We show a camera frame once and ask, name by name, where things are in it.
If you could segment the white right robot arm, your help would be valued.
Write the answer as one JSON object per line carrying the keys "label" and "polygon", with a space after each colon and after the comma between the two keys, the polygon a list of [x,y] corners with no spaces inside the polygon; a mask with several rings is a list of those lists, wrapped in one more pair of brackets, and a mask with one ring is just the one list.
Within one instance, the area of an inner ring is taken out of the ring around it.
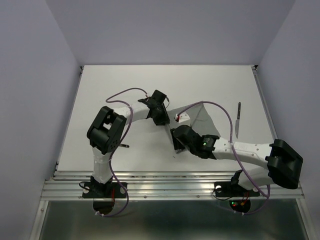
{"label": "white right robot arm", "polygon": [[230,142],[216,135],[199,135],[190,126],[171,130],[174,143],[201,159],[235,160],[240,166],[230,180],[231,192],[242,195],[260,186],[299,186],[303,158],[284,140],[271,144]]}

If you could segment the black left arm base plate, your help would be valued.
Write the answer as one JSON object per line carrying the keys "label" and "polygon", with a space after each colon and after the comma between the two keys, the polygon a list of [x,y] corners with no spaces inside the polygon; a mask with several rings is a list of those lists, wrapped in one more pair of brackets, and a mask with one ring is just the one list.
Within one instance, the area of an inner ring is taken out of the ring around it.
{"label": "black left arm base plate", "polygon": [[103,186],[94,185],[92,182],[81,181],[79,187],[82,189],[84,199],[125,199],[125,190],[117,182],[108,182]]}

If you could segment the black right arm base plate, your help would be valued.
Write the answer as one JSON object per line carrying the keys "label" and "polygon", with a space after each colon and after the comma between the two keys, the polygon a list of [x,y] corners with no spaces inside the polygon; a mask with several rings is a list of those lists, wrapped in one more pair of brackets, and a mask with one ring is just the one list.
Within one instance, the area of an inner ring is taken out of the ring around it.
{"label": "black right arm base plate", "polygon": [[213,192],[218,198],[235,198],[244,197],[248,194],[249,197],[259,197],[260,193],[252,189],[247,190],[238,184],[231,184],[230,181],[216,181],[214,183]]}

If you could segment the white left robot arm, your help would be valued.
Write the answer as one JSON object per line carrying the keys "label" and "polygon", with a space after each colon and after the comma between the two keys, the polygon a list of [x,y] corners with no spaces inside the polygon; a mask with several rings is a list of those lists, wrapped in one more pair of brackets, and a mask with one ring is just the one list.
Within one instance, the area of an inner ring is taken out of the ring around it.
{"label": "white left robot arm", "polygon": [[107,98],[108,104],[122,103],[125,106],[117,109],[103,106],[86,134],[93,151],[93,173],[90,182],[94,185],[95,193],[100,197],[106,197],[111,193],[109,182],[114,176],[111,160],[128,134],[132,123],[146,119],[152,119],[156,126],[165,126],[170,123],[164,104],[167,99],[167,95],[159,90],[155,90],[152,95],[146,94],[145,98],[132,104]]}

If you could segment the black handled knife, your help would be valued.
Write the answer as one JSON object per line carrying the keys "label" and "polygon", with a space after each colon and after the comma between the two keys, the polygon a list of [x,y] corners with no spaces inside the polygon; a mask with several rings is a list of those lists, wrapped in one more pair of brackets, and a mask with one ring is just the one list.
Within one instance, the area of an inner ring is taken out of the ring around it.
{"label": "black handled knife", "polygon": [[236,121],[235,121],[235,136],[238,139],[239,138],[239,128],[240,128],[240,118],[241,118],[241,106],[242,103],[239,102],[238,103],[238,107],[237,107],[237,117],[236,117]]}

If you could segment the grey cloth napkin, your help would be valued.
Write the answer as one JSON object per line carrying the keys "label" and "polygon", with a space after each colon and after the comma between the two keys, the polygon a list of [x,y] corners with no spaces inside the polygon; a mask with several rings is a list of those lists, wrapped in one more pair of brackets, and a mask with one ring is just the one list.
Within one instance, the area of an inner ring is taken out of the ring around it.
{"label": "grey cloth napkin", "polygon": [[[175,129],[179,126],[179,124],[175,121],[175,116],[185,108],[187,108],[187,105],[167,111],[168,116],[170,118],[170,123],[166,125],[166,128],[167,128],[166,131],[169,134],[169,138],[171,139],[171,142],[172,142],[172,137],[170,134],[170,129]],[[193,106],[192,108],[186,110],[185,112],[186,114],[188,114],[190,118],[190,121],[188,123],[190,123],[191,128],[200,136],[202,135],[214,135],[218,137],[221,136],[203,103]]]}

